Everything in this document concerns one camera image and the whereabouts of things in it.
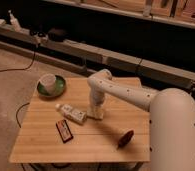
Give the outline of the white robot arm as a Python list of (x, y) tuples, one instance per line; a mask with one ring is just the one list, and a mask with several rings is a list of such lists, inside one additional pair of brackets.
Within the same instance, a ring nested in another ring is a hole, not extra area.
[(195, 171), (195, 100), (177, 88), (155, 91), (122, 85), (103, 69), (88, 77), (90, 116), (103, 118), (96, 111), (105, 94), (122, 99), (150, 113), (150, 170)]

